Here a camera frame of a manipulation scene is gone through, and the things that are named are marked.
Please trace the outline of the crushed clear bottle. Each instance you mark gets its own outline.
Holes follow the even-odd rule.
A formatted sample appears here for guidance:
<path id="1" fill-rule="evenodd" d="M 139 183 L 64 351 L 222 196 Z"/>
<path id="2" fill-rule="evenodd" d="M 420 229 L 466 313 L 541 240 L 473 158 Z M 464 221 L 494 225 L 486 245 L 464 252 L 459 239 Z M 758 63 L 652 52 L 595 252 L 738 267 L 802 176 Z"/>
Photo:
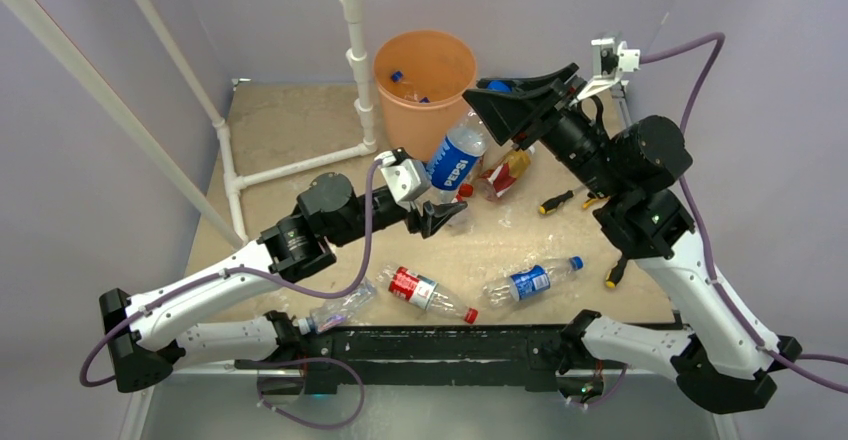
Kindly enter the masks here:
<path id="1" fill-rule="evenodd" d="M 326 300 L 322 305 L 309 311 L 296 322 L 302 335 L 322 334 L 334 327 L 345 324 L 371 302 L 377 295 L 376 287 L 365 278 L 356 290 L 350 294 Z"/>

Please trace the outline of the metal side rail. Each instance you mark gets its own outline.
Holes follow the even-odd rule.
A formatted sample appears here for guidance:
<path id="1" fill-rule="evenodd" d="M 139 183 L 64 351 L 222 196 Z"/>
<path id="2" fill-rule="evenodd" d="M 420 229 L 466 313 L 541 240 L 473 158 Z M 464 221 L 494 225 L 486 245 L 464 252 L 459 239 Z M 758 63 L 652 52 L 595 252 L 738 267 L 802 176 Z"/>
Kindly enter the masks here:
<path id="1" fill-rule="evenodd" d="M 609 89 L 611 99 L 616 107 L 618 116 L 624 127 L 630 127 L 634 121 L 630 114 L 630 108 L 627 99 L 627 87 L 629 81 L 622 79 Z"/>

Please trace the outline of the yellow handled pliers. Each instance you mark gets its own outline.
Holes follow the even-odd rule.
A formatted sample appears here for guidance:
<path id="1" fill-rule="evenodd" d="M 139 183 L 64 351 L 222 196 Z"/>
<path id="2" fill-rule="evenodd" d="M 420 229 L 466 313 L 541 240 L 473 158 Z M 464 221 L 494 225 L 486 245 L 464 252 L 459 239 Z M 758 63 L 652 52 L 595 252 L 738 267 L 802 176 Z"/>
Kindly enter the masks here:
<path id="1" fill-rule="evenodd" d="M 596 204 L 599 204 L 600 202 L 603 202 L 605 200 L 606 197 L 588 196 L 587 199 L 583 202 L 581 209 L 588 210 L 590 207 L 595 206 Z"/>

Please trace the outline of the small red cap bottle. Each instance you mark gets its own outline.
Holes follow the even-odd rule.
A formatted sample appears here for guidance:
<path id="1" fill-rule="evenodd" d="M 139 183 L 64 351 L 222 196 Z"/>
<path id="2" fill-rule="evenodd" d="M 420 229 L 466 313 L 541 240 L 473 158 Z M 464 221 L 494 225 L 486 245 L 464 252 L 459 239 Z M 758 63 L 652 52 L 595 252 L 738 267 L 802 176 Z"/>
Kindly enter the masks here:
<path id="1" fill-rule="evenodd" d="M 457 194 L 462 198 L 470 198 L 475 191 L 476 185 L 479 183 L 479 178 L 484 173 L 484 158 L 478 158 L 464 180 L 460 184 Z"/>

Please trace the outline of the black yellow screwdriver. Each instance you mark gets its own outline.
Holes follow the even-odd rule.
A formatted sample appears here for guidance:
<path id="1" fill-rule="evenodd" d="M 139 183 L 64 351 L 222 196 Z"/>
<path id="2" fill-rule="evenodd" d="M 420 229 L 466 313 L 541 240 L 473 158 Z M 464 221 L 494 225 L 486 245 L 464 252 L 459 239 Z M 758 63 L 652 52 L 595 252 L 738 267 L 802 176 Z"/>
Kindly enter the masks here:
<path id="1" fill-rule="evenodd" d="M 551 197 L 545 201 L 543 201 L 538 207 L 538 213 L 540 215 L 549 215 L 556 211 L 561 205 L 569 201 L 574 197 L 573 190 L 567 190 L 566 192 L 559 194 L 557 196 Z"/>
<path id="2" fill-rule="evenodd" d="M 615 289 L 619 283 L 621 282 L 624 273 L 626 271 L 627 265 L 629 263 L 629 259 L 622 255 L 615 265 L 608 272 L 606 279 L 604 281 L 604 286 L 608 289 Z"/>

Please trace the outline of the orange plastic bin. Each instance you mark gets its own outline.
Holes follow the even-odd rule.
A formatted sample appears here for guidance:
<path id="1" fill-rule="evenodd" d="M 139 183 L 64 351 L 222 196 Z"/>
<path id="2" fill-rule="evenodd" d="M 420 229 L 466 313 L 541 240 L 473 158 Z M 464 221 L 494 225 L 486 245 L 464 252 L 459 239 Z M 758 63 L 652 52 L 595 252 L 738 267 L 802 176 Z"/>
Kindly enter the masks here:
<path id="1" fill-rule="evenodd" d="M 400 70 L 430 99 L 415 103 L 391 92 L 390 75 Z M 414 30 L 388 40 L 373 61 L 383 124 L 393 148 L 428 160 L 468 104 L 462 93 L 477 78 L 477 60 L 459 38 L 437 30 Z"/>

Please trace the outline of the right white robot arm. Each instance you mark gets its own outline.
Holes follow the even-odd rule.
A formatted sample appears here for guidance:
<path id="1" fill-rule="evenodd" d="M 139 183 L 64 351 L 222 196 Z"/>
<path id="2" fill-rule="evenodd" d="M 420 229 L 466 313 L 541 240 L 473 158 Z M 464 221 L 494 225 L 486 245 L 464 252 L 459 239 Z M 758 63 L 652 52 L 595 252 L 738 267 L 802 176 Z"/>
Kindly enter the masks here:
<path id="1" fill-rule="evenodd" d="M 777 389 L 777 356 L 796 360 L 802 348 L 763 326 L 704 257 L 695 221 L 672 192 L 692 164 L 677 124 L 653 115 L 608 133 L 602 114 L 582 107 L 576 65 L 504 85 L 497 91 L 482 79 L 463 97 L 496 143 L 545 146 L 602 200 L 593 215 L 603 235 L 654 279 L 689 326 L 663 333 L 584 310 L 562 331 L 562 369 L 619 362 L 672 380 L 714 414 L 764 408 Z"/>

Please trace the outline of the yellow tea bottle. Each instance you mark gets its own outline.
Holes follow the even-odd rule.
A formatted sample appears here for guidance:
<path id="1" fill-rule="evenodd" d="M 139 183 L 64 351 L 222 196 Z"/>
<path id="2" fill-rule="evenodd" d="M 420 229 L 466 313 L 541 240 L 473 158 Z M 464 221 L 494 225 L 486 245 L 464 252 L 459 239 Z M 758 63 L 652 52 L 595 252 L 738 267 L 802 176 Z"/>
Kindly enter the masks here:
<path id="1" fill-rule="evenodd" d="M 508 151 L 494 166 L 475 179 L 474 191 L 481 194 L 487 201 L 500 200 L 527 172 L 534 154 L 534 146 Z"/>

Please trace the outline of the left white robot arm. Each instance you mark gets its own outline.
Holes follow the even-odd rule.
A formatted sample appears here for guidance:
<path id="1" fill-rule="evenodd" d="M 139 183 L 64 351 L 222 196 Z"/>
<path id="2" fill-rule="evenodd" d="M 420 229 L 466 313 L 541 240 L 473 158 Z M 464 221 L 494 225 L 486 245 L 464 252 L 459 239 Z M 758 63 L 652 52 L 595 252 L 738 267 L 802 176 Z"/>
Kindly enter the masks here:
<path id="1" fill-rule="evenodd" d="M 409 233 L 429 238 L 467 207 L 463 201 L 402 206 L 389 187 L 373 186 L 377 168 L 370 167 L 362 195 L 342 174 L 316 177 L 290 215 L 198 274 L 144 294 L 129 295 L 121 289 L 102 294 L 104 336 L 84 361 L 81 384 L 97 386 L 88 376 L 89 368 L 107 349 L 113 374 L 104 383 L 114 383 L 121 393 L 155 385 L 190 355 L 188 341 L 179 340 L 179 335 L 207 317 L 278 288 L 322 299 L 345 297 L 366 277 L 375 232 L 403 222 Z M 359 239 L 365 242 L 360 269 L 346 288 L 322 292 L 302 285 L 302 280 L 336 263 L 333 247 Z"/>

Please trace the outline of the red label cola bottle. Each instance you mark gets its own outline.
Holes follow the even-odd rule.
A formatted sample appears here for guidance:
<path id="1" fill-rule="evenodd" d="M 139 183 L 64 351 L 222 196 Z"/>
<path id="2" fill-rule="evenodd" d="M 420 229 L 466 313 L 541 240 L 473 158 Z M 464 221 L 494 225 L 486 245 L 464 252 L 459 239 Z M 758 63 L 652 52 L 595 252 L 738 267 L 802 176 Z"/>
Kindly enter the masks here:
<path id="1" fill-rule="evenodd" d="M 391 295 L 416 308 L 443 318 L 461 320 L 473 325 L 479 316 L 460 296 L 442 283 L 399 265 L 388 265 L 379 282 Z"/>

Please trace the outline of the small red label bottle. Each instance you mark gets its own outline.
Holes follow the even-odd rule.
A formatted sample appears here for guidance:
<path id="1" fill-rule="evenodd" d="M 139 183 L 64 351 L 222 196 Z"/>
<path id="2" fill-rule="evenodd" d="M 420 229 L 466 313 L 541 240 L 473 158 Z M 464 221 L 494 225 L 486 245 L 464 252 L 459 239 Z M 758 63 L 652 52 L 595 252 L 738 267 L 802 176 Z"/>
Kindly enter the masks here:
<path id="1" fill-rule="evenodd" d="M 447 227 L 455 233 L 467 232 L 471 230 L 473 226 L 474 218 L 468 204 L 465 204 L 464 208 L 454 215 L 447 223 Z"/>

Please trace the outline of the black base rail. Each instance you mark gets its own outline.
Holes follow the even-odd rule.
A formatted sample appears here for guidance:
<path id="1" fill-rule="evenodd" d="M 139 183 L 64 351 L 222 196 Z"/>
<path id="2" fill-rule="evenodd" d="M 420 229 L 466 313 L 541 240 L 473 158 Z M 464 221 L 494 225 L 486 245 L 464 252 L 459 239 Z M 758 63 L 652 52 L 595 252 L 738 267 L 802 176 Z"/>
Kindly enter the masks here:
<path id="1" fill-rule="evenodd" d="M 238 370 L 301 367 L 308 394 L 334 394 L 357 373 L 366 385 L 511 386 L 550 392 L 560 377 L 599 360 L 567 345 L 563 324 L 342 327 L 321 335 L 288 334 L 269 357 L 238 359 Z"/>

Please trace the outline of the white PVC pipe frame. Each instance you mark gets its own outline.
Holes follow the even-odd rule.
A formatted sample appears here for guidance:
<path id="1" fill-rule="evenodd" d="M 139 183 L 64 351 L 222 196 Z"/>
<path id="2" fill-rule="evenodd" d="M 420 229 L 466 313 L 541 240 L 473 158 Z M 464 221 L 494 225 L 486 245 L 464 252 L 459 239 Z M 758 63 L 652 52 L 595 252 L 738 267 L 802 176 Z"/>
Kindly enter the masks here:
<path id="1" fill-rule="evenodd" d="M 223 184 L 230 217 L 226 221 L 188 178 L 175 160 L 142 124 L 107 78 L 87 58 L 39 0 L 1 0 L 39 43 L 74 77 L 88 94 L 105 110 L 165 177 L 195 207 L 218 234 L 231 246 L 241 247 L 248 241 L 240 195 L 243 190 L 302 172 L 328 166 L 376 150 L 375 113 L 371 88 L 371 68 L 365 46 L 362 0 L 338 0 L 347 23 L 350 47 L 345 53 L 357 86 L 354 108 L 362 128 L 362 141 L 353 147 L 333 151 L 270 170 L 242 176 L 237 173 L 229 124 L 213 104 L 194 69 L 179 47 L 152 0 L 133 0 L 153 33 L 164 47 L 172 63 L 208 116 L 219 144 L 223 165 Z"/>

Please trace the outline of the small blue label bottle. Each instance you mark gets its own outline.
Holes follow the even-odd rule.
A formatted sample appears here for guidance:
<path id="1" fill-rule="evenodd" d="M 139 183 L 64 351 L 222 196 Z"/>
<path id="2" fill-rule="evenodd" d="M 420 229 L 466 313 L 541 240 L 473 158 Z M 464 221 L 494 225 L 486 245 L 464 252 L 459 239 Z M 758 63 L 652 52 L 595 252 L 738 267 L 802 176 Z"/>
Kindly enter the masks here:
<path id="1" fill-rule="evenodd" d="M 545 259 L 528 269 L 488 281 L 482 287 L 482 298 L 492 308 L 511 306 L 573 280 L 584 266 L 579 256 Z"/>

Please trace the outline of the large Pepsi bottle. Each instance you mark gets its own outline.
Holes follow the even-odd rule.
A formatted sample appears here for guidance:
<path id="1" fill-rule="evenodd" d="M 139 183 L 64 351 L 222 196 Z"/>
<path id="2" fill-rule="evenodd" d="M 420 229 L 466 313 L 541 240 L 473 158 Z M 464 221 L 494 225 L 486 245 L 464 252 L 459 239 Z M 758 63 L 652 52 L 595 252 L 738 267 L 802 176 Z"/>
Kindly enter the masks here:
<path id="1" fill-rule="evenodd" d="M 447 131 L 426 165 L 434 204 L 455 200 L 460 186 L 477 175 L 489 150 L 497 143 L 472 107 Z"/>

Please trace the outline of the blue label water bottle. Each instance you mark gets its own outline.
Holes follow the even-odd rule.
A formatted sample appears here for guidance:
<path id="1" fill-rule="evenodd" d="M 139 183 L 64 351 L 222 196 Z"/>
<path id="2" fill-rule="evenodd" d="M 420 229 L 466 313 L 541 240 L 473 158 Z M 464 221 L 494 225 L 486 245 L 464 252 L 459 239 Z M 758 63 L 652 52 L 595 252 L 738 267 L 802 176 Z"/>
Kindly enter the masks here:
<path id="1" fill-rule="evenodd" d="M 416 84 L 402 71 L 394 71 L 389 79 L 391 81 L 391 92 L 396 97 L 415 103 L 426 104 L 430 102 L 429 97 L 423 94 Z"/>

